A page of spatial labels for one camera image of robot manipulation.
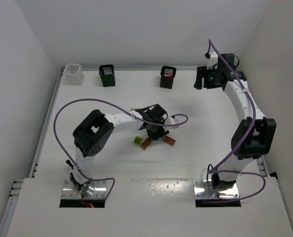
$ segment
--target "red wire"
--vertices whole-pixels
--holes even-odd
[[[87,205],[87,203],[84,202],[84,198],[83,198],[83,197],[82,197],[82,204],[85,205],[86,207],[89,207],[89,206]]]

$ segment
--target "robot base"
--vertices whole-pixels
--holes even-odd
[[[195,179],[194,191],[196,207],[240,207],[239,190],[237,185],[226,190],[214,190],[206,179]],[[233,200],[228,203],[220,203],[220,201]]]
[[[91,182],[83,202],[92,204],[96,208],[105,207],[107,195],[107,181]],[[61,202],[59,207],[88,207],[82,202],[82,196],[74,190],[74,185],[69,180],[64,180]]]

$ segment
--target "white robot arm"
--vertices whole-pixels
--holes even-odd
[[[253,110],[246,93],[249,94],[255,105],[255,123],[252,130],[236,152],[217,168],[217,170],[242,172],[254,159],[258,159],[269,152],[276,129],[276,122],[274,119],[268,119],[256,105],[249,92],[244,73],[236,71],[237,66],[234,65],[234,54],[222,54],[222,57],[235,71],[245,89],[242,89],[236,77],[223,61],[218,58],[215,52],[211,56],[209,55],[209,57],[206,67],[198,67],[194,87],[202,89],[202,82],[204,81],[204,88],[222,87],[223,91],[230,98],[240,122],[231,141],[232,149],[241,141],[252,122]],[[214,189],[220,190],[231,188],[235,184],[237,176],[238,173],[215,173],[212,175],[212,186]]]
[[[148,122],[162,124],[163,126],[149,125],[137,120],[143,119]],[[92,111],[74,130],[74,144],[76,145],[76,163],[74,168],[70,162],[67,162],[73,169],[70,174],[70,180],[75,189],[82,194],[84,188],[90,183],[83,177],[79,170],[87,177],[91,176],[91,170],[95,156],[103,149],[110,135],[115,132],[125,130],[146,129],[148,137],[151,140],[158,140],[169,133],[165,125],[170,128],[178,128],[178,121],[169,117],[167,112],[158,104],[131,111],[131,116],[127,114],[103,114],[99,110]]]

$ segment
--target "purple cable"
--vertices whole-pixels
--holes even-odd
[[[217,171],[214,171],[213,173],[214,174],[216,174],[216,173],[237,173],[237,174],[240,174],[241,172],[234,171],[234,170],[217,170]],[[261,189],[258,190],[256,193],[253,193],[251,195],[248,195],[248,196],[242,197],[242,198],[238,198],[238,199],[225,200],[225,201],[205,201],[204,203],[227,203],[227,202],[241,201],[241,200],[244,200],[244,199],[251,198],[251,197],[259,194],[261,191],[264,190],[264,188],[266,186],[266,180],[265,180],[265,178],[263,176],[261,176],[260,174],[257,174],[257,173],[252,173],[252,172],[242,172],[242,174],[256,175],[256,176],[259,176],[260,178],[262,178],[263,179],[263,186],[261,187]]]
[[[101,103],[105,103],[107,105],[110,105],[110,106],[113,106],[115,108],[117,108],[118,110],[121,110],[122,112],[124,112],[125,114],[131,116],[131,113],[120,108],[119,106],[115,105],[115,104],[112,104],[110,102],[107,102],[107,101],[104,101],[104,100],[99,100],[99,99],[79,99],[79,100],[73,100],[69,103],[67,103],[66,105],[64,105],[56,114],[55,118],[54,118],[54,123],[53,123],[53,131],[54,131],[54,136],[55,136],[55,139],[57,141],[57,143],[59,144],[59,146],[62,148],[62,150],[65,152],[65,154],[67,155],[67,157],[69,158],[69,160],[74,164],[75,168],[78,170],[78,172],[86,179],[90,180],[90,181],[106,181],[106,180],[112,180],[112,186],[108,192],[108,194],[106,195],[106,199],[108,198],[111,190],[113,189],[113,186],[115,184],[115,178],[104,178],[104,179],[93,179],[93,178],[89,178],[88,176],[86,176],[80,169],[78,169],[77,167],[77,163],[74,161],[74,159],[71,157],[71,155],[68,153],[68,151],[65,149],[65,147],[63,146],[63,144],[61,143],[61,141],[59,140],[58,136],[57,136],[57,131],[56,131],[56,122],[57,122],[57,118],[58,116],[60,115],[60,113],[69,105],[71,104],[74,104],[76,102],[80,102],[80,101],[97,101],[97,102],[101,102]],[[158,124],[158,123],[154,123],[154,122],[149,122],[149,121],[146,121],[146,120],[143,120],[141,118],[138,118],[136,116],[133,116],[135,119],[137,120],[140,120],[142,122],[145,122],[145,123],[148,123],[148,124],[151,124],[151,125],[155,125],[155,126],[161,126],[161,127],[174,127],[174,126],[180,126],[182,124],[185,124],[187,121],[188,121],[188,116],[187,115],[184,115],[184,114],[176,114],[176,115],[173,115],[173,116],[184,116],[186,117],[186,120],[184,122],[181,122],[181,123],[177,123],[177,124]]]
[[[217,51],[217,49],[215,48],[215,46],[213,45],[213,43],[211,42],[211,40],[209,40],[209,49],[210,46],[215,50],[215,52],[217,53],[218,57],[223,61],[223,63],[227,66],[227,68],[230,70],[231,73],[233,73],[233,75],[235,76],[235,79],[238,81],[238,83],[240,84],[242,89],[246,89],[244,87],[244,85],[241,83],[240,79],[238,78],[237,74],[235,73],[235,71],[230,67],[230,65],[225,61],[225,59],[222,57],[222,55],[219,53],[219,51]],[[214,171],[217,171],[217,169],[226,162],[226,160],[228,160],[231,155],[233,155],[236,150],[241,146],[241,144],[244,142],[244,140],[246,139],[246,137],[248,136],[248,134],[250,133],[250,131],[252,130],[254,124],[255,124],[255,120],[256,120],[256,108],[255,108],[255,104],[253,102],[253,100],[251,99],[251,96],[249,95],[249,93],[247,91],[245,91],[245,94],[247,96],[247,98],[249,99],[249,101],[251,102],[251,107],[253,109],[253,118],[251,120],[251,124],[249,126],[249,128],[247,129],[246,133],[243,135],[243,137],[240,139],[240,141],[236,144],[236,146],[233,148],[233,150],[222,160],[220,161],[214,168],[212,168],[208,174],[213,174]]]

